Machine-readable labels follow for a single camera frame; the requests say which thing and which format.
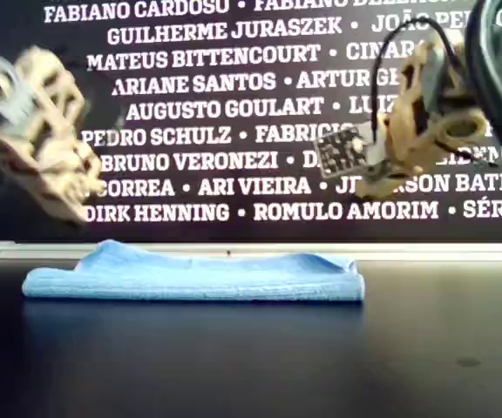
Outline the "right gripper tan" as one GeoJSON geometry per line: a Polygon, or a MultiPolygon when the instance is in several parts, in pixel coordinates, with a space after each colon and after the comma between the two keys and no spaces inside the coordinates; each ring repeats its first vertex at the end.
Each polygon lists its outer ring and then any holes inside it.
{"type": "Polygon", "coordinates": [[[487,121],[446,44],[423,41],[404,61],[397,99],[384,125],[387,159],[398,172],[367,172],[356,182],[362,199],[444,190],[444,175],[428,172],[448,153],[479,145],[487,121]]]}

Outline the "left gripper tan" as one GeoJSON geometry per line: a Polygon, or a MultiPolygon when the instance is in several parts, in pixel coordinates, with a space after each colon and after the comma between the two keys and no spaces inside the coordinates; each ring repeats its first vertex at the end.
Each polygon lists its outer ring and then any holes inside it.
{"type": "Polygon", "coordinates": [[[3,169],[37,195],[52,218],[86,222],[86,200],[103,191],[102,163],[72,125],[5,126],[0,141],[3,169]]]}

